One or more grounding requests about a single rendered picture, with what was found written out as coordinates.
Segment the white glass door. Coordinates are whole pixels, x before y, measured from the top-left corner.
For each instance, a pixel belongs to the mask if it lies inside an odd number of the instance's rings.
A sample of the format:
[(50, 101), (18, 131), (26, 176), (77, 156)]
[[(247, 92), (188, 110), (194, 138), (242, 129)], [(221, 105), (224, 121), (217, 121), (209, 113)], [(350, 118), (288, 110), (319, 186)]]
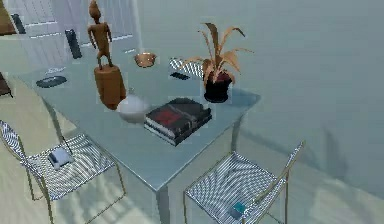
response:
[[(2, 0), (15, 26), (18, 14), (26, 33), (19, 34), (25, 61), (34, 69), (58, 67), (73, 59), (66, 30), (73, 29), (81, 52), (91, 46), (87, 28), (94, 23), (89, 15), (91, 0)], [(112, 40), (124, 52), (142, 47), (136, 0), (96, 0), (101, 20), (111, 29)]]

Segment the grey small box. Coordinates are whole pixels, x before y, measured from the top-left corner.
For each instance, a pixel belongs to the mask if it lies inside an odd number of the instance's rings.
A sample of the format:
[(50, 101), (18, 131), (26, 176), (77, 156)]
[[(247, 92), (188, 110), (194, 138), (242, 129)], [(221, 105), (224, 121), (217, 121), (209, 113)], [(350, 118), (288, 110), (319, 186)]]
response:
[(73, 157), (64, 148), (54, 149), (48, 155), (48, 160), (55, 170), (59, 170), (62, 166), (74, 161)]

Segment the brown wooden figure statue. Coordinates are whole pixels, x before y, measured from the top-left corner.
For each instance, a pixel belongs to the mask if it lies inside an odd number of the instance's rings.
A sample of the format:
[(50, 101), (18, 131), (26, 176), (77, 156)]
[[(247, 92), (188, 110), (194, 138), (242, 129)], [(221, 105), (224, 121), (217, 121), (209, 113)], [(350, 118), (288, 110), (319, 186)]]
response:
[(120, 68), (112, 63), (109, 44), (111, 30), (106, 22), (101, 22), (101, 12), (96, 0), (89, 4), (89, 15), (94, 23), (87, 28), (91, 45), (98, 50), (97, 66), (94, 69), (95, 82), (101, 102), (110, 110), (116, 110), (126, 98), (126, 88)]

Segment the copper bowl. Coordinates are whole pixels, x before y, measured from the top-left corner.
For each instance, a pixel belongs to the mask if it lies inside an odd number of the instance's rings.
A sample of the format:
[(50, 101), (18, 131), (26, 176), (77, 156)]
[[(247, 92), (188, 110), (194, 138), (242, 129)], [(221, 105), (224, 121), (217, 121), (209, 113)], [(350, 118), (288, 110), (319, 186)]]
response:
[(147, 68), (154, 65), (156, 55), (150, 52), (143, 52), (134, 56), (136, 64), (141, 68)]

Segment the brown potted house plant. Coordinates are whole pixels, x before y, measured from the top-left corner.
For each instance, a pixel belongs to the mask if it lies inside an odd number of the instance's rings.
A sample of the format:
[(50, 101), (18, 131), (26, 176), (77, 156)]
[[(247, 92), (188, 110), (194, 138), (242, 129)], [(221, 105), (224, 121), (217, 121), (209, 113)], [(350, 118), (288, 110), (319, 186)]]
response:
[(208, 48), (209, 57), (202, 58), (200, 56), (194, 56), (185, 59), (178, 69), (183, 69), (189, 63), (201, 62), (203, 73), (202, 80), (205, 89), (204, 98), (211, 103), (223, 103), (228, 99), (229, 85), (236, 82), (234, 74), (226, 69), (225, 66), (229, 65), (236, 72), (240, 73), (240, 64), (237, 53), (239, 51), (252, 53), (252, 50), (246, 48), (233, 48), (231, 50), (223, 51), (224, 45), (233, 31), (236, 31), (245, 37), (244, 32), (239, 27), (230, 26), (224, 31), (222, 37), (219, 37), (218, 29), (215, 24), (205, 23), (205, 26), (210, 31), (211, 38), (208, 38), (207, 33), (204, 31), (201, 31), (201, 34), (203, 35)]

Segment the black and red book stack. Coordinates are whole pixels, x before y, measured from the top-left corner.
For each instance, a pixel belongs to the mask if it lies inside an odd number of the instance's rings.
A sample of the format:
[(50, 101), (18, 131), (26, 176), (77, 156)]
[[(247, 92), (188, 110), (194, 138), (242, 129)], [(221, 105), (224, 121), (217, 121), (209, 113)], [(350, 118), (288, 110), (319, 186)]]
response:
[(189, 98), (175, 98), (147, 113), (144, 127), (177, 146), (211, 118), (210, 108)]

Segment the glass dining table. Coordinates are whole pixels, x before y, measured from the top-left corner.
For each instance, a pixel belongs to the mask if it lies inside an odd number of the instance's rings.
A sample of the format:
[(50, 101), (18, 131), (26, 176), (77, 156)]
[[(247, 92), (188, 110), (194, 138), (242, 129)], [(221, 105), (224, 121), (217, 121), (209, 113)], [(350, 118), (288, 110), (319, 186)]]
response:
[[(161, 106), (175, 97), (206, 102), (199, 77), (186, 81), (171, 79), (165, 60), (142, 69), (120, 42), (114, 42), (111, 51), (112, 60), (120, 67), (125, 83), (150, 105)], [(36, 85), (38, 80), (46, 77), (44, 70), (21, 75), (19, 79), (155, 192), (161, 224), (176, 224), (171, 220), (168, 183), (226, 129), (238, 128), (242, 116), (260, 97), (232, 89), (227, 102), (211, 106), (213, 119), (174, 147), (143, 127), (124, 121), (100, 103), (93, 74), (95, 51), (87, 47), (82, 53), (82, 58), (63, 66), (61, 74), (67, 82), (58, 87), (39, 88)]]

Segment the teal small box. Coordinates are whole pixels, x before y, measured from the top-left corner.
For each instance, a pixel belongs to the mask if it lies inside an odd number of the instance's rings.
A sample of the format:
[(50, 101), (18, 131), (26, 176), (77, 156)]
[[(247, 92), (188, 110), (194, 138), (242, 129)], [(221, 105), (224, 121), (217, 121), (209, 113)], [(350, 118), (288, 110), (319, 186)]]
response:
[(244, 215), (245, 210), (246, 206), (243, 203), (236, 202), (230, 207), (228, 213), (232, 218), (239, 220)]

